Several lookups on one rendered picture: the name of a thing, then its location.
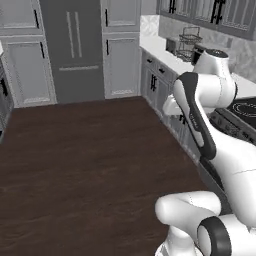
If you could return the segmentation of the grey base cupboards run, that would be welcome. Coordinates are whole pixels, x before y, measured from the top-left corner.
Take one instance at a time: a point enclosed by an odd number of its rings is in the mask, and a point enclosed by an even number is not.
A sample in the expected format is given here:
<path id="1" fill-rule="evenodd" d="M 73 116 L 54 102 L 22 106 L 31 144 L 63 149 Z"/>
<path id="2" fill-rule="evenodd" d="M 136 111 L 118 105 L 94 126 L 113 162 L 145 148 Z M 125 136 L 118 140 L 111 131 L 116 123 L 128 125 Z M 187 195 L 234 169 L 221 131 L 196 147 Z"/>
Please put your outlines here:
<path id="1" fill-rule="evenodd" d="M 169 69 L 146 50 L 142 50 L 141 94 L 186 153 L 195 163 L 198 163 L 200 153 L 184 117 L 182 115 L 168 117 L 163 112 L 164 102 L 172 93 L 173 82 L 177 76 L 175 71 Z"/>

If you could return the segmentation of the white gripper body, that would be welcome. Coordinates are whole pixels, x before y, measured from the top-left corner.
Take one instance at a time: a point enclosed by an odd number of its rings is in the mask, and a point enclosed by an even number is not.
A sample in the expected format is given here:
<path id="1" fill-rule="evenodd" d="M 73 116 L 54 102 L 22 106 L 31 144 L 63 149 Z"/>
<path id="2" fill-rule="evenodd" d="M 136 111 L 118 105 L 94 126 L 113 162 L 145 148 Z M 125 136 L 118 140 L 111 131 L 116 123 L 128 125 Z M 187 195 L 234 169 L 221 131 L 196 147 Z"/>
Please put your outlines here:
<path id="1" fill-rule="evenodd" d="M 164 102 L 163 112 L 166 116 L 181 115 L 182 111 L 178 106 L 173 94 L 169 95 Z"/>

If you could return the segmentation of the black small appliance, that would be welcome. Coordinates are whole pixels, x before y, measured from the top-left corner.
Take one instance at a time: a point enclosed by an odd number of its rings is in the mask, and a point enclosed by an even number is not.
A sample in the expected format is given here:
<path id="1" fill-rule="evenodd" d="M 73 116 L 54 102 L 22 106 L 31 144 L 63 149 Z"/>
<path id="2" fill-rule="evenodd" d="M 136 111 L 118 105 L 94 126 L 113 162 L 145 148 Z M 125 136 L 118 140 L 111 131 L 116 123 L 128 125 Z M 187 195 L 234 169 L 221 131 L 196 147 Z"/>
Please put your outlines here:
<path id="1" fill-rule="evenodd" d="M 200 58 L 201 54 L 206 50 L 205 47 L 200 45 L 195 45 L 192 50 L 191 64 L 195 65 Z"/>

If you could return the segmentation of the grey glass-front wall cupboards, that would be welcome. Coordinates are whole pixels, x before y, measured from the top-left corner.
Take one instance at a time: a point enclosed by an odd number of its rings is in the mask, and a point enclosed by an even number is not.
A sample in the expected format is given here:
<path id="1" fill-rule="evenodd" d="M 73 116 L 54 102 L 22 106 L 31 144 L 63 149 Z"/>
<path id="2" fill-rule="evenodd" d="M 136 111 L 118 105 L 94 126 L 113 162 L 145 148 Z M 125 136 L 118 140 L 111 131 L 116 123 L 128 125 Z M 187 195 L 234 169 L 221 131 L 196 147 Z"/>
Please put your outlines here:
<path id="1" fill-rule="evenodd" d="M 157 0 L 162 16 L 256 41 L 256 0 Z"/>

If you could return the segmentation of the grey tall cupboards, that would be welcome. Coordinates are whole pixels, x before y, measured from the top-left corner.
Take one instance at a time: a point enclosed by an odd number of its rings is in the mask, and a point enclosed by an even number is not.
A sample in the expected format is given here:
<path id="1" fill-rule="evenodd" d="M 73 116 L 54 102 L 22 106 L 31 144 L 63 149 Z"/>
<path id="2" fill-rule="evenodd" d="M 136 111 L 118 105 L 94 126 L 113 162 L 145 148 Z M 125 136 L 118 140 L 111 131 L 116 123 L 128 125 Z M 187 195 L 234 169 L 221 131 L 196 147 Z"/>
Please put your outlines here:
<path id="1" fill-rule="evenodd" d="M 107 99 L 138 94 L 141 0 L 101 0 Z"/>
<path id="2" fill-rule="evenodd" d="M 15 107 L 55 104 L 39 0 L 0 0 L 0 42 Z"/>

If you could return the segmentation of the black hob with oven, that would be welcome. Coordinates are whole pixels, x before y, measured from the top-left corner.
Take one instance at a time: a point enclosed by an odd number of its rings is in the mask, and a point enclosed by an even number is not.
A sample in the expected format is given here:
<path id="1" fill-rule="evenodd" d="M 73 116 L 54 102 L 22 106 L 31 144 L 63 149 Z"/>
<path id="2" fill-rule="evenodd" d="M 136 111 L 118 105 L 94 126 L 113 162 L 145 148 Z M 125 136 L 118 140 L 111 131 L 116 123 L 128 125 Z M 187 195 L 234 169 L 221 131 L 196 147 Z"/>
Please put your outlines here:
<path id="1" fill-rule="evenodd" d="M 220 132 L 256 146 L 256 97 L 236 99 L 227 108 L 215 109 L 209 114 L 209 121 Z M 231 214 L 223 185 L 214 167 L 201 157 L 200 169 L 206 185 L 221 201 L 221 214 Z"/>

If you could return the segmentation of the dark grey toaster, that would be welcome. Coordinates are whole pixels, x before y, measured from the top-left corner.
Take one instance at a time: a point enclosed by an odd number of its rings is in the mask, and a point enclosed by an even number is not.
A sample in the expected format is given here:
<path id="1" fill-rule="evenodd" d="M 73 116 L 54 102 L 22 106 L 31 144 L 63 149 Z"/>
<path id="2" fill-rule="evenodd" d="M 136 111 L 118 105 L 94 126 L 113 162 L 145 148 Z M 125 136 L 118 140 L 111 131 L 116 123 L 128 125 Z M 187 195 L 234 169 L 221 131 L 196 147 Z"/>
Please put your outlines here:
<path id="1" fill-rule="evenodd" d="M 176 38 L 167 38 L 166 39 L 166 51 L 173 54 L 177 55 L 178 54 L 178 49 L 179 49 L 179 40 Z"/>

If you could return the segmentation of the grey fridge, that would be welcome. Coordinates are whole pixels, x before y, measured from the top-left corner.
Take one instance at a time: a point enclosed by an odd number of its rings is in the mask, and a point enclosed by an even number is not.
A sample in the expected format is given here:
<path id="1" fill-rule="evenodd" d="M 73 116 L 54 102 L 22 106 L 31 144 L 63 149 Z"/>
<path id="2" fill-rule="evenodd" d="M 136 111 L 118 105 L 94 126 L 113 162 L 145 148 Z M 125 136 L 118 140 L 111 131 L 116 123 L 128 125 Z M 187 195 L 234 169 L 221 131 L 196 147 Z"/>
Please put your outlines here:
<path id="1" fill-rule="evenodd" d="M 104 99 L 100 0 L 40 0 L 57 102 Z"/>

